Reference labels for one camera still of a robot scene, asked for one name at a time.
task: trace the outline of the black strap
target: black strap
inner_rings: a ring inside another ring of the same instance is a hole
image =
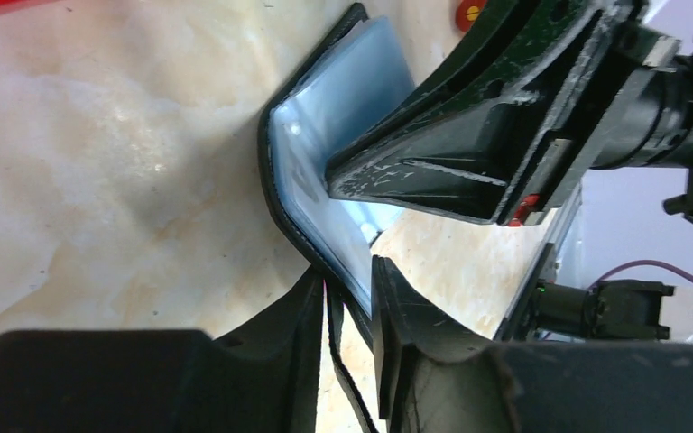
[[[328,348],[330,349],[330,357],[333,358],[333,369],[336,371],[336,378],[344,390],[349,403],[352,405],[352,410],[357,415],[357,420],[360,422],[360,427],[364,433],[378,433],[375,429],[373,419],[371,419],[368,408],[365,406],[362,395],[357,389],[355,380],[349,374],[347,366],[341,359],[341,327],[344,325],[344,302],[338,293],[338,289],[326,288],[326,296],[328,299]]]

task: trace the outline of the beige marble surface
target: beige marble surface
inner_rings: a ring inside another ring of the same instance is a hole
[[[221,335],[305,261],[269,218],[264,102],[345,0],[62,0],[0,16],[0,332],[200,327]],[[417,80],[452,50],[454,0],[375,0]],[[544,228],[407,212],[374,246],[490,335]],[[353,328],[345,358],[375,407]],[[358,431],[323,359],[319,431]]]

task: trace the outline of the purple cable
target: purple cable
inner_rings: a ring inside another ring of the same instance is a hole
[[[670,263],[665,263],[665,262],[660,262],[658,260],[636,260],[633,262],[628,262],[625,264],[621,264],[620,266],[612,269],[609,272],[606,272],[604,275],[596,279],[593,284],[591,284],[591,287],[589,289],[593,289],[596,287],[596,285],[601,282],[606,280],[607,278],[615,275],[618,272],[625,271],[626,269],[630,268],[635,268],[637,266],[656,266],[658,268],[662,268],[666,271],[671,271],[675,274],[677,274],[679,277],[683,278],[684,280],[687,280],[693,284],[693,275],[689,272],[686,272],[680,268],[677,268],[676,266],[670,264]]]

